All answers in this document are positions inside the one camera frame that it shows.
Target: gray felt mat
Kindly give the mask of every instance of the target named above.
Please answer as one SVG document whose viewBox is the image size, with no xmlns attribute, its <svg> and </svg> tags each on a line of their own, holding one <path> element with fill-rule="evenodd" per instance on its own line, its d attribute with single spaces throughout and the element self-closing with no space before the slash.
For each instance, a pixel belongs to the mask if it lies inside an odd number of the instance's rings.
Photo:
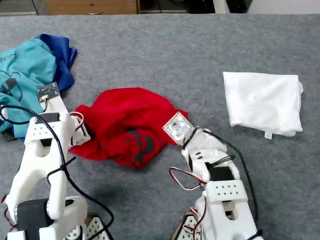
<svg viewBox="0 0 320 240">
<path fill-rule="evenodd" d="M 79 54 L 72 68 L 75 84 L 64 97 L 69 111 L 91 105 L 106 89 L 139 86 L 167 97 L 189 112 L 192 123 L 242 151 L 266 240 L 320 239 L 320 15 L 6 17 L 0 18 L 0 33 L 0 51 L 41 33 L 71 39 Z M 267 140 L 261 131 L 231 128 L 223 71 L 298 74 L 303 132 Z M 138 170 L 79 157 L 69 171 L 113 210 L 116 240 L 167 240 L 201 195 L 183 191 L 169 176 L 170 166 L 187 169 L 180 150 L 167 146 Z M 23 151 L 21 142 L 0 140 L 0 196 L 9 191 Z M 235 163 L 247 187 L 239 159 Z M 46 197 L 48 184 L 37 187 L 33 197 Z M 76 194 L 70 186 L 68 193 Z M 94 204 L 89 210 L 108 221 Z M 8 230 L 0 220 L 2 239 Z"/>
</svg>

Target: teal cloth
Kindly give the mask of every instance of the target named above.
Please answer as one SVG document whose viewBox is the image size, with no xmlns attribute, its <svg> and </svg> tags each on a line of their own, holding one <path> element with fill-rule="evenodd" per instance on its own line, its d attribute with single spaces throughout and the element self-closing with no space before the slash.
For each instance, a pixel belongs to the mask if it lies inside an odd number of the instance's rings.
<svg viewBox="0 0 320 240">
<path fill-rule="evenodd" d="M 36 90 L 53 81 L 56 58 L 40 39 L 33 38 L 0 53 L 0 105 L 18 105 L 42 113 Z M 16 122 L 30 119 L 19 109 L 7 109 L 8 118 Z M 0 122 L 0 132 L 14 128 L 16 137 L 25 137 L 29 124 Z"/>
</svg>

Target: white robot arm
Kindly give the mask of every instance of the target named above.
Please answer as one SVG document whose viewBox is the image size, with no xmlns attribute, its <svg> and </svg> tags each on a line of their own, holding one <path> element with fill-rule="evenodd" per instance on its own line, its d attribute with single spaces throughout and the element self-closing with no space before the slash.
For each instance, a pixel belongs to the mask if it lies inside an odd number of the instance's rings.
<svg viewBox="0 0 320 240">
<path fill-rule="evenodd" d="M 37 90 L 37 94 L 45 108 L 40 117 L 56 136 L 39 117 L 30 119 L 19 171 L 4 200 L 17 227 L 7 234 L 7 239 L 86 240 L 94 234 L 86 232 L 87 202 L 81 196 L 66 197 L 67 177 L 61 166 L 68 164 L 65 161 L 68 149 L 87 142 L 90 136 L 83 125 L 83 116 L 68 113 L 55 82 Z M 4 118 L 9 107 L 0 107 Z M 49 198 L 28 200 L 37 182 L 46 177 L 50 183 Z M 99 219 L 94 222 L 102 226 Z M 105 232 L 102 235 L 109 239 Z"/>
<path fill-rule="evenodd" d="M 177 144 L 183 145 L 181 153 L 190 168 L 189 175 L 203 187 L 202 196 L 171 239 L 263 240 L 252 217 L 239 170 L 232 161 L 235 156 L 227 154 L 227 146 L 221 139 L 208 129 L 194 128 L 180 113 L 163 129 Z M 170 173 L 179 183 L 172 170 L 177 168 L 172 167 Z"/>
</svg>

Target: white cloth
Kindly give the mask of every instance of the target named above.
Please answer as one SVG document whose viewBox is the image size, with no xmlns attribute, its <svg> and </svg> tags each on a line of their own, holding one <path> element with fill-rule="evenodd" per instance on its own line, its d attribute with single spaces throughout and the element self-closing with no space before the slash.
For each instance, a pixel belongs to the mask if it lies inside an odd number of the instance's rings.
<svg viewBox="0 0 320 240">
<path fill-rule="evenodd" d="M 292 137 L 303 131 L 303 87 L 297 75 L 224 72 L 223 79 L 231 127 L 265 131 L 266 138 L 270 134 Z"/>
</svg>

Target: wooden drawer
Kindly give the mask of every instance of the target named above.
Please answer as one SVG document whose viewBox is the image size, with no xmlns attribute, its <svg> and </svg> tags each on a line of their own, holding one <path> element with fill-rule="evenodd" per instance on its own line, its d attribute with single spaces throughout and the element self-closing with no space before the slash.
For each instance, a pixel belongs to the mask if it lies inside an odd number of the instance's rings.
<svg viewBox="0 0 320 240">
<path fill-rule="evenodd" d="M 137 0 L 46 0 L 52 15 L 137 14 Z"/>
</svg>

